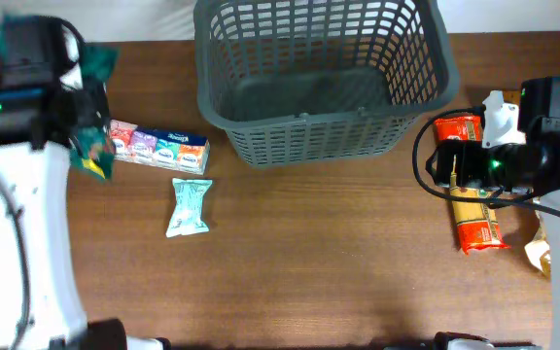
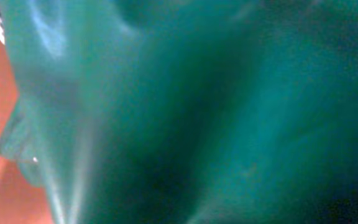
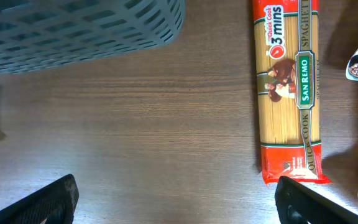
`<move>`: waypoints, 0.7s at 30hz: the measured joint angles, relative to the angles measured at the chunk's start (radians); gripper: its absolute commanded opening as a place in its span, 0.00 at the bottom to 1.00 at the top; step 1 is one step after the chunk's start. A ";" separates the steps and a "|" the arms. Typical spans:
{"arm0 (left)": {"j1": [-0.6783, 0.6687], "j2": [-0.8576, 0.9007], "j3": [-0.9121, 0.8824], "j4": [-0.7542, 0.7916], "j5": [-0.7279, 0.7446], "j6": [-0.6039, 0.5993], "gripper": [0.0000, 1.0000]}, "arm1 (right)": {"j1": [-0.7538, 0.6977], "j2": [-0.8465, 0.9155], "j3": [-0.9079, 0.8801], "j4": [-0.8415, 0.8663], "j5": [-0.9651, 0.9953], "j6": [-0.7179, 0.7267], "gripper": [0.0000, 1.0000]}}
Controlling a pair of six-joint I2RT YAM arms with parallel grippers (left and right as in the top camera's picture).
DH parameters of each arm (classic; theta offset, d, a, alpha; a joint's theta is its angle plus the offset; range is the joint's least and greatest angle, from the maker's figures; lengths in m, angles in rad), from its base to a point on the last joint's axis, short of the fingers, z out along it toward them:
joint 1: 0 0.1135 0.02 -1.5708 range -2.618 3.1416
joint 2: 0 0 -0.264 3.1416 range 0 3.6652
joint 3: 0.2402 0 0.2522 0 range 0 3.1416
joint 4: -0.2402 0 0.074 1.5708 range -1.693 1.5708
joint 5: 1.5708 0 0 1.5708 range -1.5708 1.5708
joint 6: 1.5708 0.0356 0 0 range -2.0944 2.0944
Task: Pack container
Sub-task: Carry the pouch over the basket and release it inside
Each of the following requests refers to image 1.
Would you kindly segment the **tissue multipack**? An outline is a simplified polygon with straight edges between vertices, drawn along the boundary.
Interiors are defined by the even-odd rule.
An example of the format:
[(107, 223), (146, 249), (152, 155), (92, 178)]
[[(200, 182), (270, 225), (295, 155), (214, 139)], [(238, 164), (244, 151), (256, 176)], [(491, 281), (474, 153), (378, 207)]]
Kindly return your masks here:
[(116, 120), (111, 120), (110, 137), (118, 160), (195, 175), (205, 172), (210, 151), (207, 137)]

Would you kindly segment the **light teal snack packet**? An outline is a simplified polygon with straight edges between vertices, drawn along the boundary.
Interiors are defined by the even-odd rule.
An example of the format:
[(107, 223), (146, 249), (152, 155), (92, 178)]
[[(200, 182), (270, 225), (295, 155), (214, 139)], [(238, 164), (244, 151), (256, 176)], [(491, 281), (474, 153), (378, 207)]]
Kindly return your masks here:
[(212, 186), (211, 180), (172, 179), (176, 204), (165, 235), (175, 237), (209, 231), (202, 220), (203, 199)]

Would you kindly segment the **spaghetti packet orange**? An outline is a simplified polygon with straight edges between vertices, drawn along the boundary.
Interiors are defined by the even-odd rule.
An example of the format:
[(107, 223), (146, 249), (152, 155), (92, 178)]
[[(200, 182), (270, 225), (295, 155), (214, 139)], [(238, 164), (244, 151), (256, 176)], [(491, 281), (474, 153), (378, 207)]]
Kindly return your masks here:
[[(437, 139), (481, 141), (482, 127), (480, 117), (462, 115), (435, 122)], [(502, 237), (495, 211), (486, 204), (452, 201), (451, 207), (455, 219), (460, 248), (465, 255), (470, 251), (485, 249), (508, 249)]]

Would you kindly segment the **cream cookie bag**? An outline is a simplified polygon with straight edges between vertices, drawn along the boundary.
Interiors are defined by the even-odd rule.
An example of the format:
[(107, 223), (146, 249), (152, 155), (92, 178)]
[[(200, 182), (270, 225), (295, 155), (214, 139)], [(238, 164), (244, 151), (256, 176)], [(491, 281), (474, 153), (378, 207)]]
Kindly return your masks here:
[(536, 213), (539, 220), (539, 227), (533, 239), (524, 247), (526, 256), (530, 264), (542, 273), (542, 275), (551, 278), (551, 256), (550, 247), (543, 232), (543, 219), (539, 212)]
[(518, 90), (491, 90), (483, 101), (485, 116), (505, 114), (518, 116), (521, 102), (521, 92)]

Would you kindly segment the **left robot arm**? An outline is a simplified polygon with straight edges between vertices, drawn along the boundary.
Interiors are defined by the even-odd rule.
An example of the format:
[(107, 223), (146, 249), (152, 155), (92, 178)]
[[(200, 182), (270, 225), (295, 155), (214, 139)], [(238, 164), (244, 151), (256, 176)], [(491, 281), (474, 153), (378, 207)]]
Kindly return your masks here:
[(92, 322), (79, 296), (67, 216), (72, 166), (106, 179), (102, 59), (67, 20), (0, 22), (0, 349), (166, 349), (116, 319)]

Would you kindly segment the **green coffee bag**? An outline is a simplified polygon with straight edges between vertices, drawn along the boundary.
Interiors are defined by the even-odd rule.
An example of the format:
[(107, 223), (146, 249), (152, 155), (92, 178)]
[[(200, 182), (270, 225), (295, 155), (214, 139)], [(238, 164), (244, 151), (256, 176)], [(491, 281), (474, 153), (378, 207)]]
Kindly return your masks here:
[[(115, 70), (118, 51), (89, 44), (68, 20), (50, 16), (5, 16), (0, 22), (1, 83), (5, 89), (38, 89), (47, 94), (60, 87), (81, 89), (83, 79), (106, 85)], [(75, 167), (102, 180), (112, 177), (116, 147), (106, 131), (79, 130), (70, 139)]]

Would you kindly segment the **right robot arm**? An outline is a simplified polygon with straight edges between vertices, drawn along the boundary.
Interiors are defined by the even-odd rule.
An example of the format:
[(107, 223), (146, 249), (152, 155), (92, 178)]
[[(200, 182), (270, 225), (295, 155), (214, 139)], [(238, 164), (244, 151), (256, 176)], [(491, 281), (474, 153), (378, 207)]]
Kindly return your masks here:
[(560, 77), (523, 82), (518, 105), (494, 91), (472, 112), (482, 139), (441, 142), (426, 170), (440, 187), (486, 190), (489, 204), (539, 213), (552, 257), (550, 346), (560, 349)]

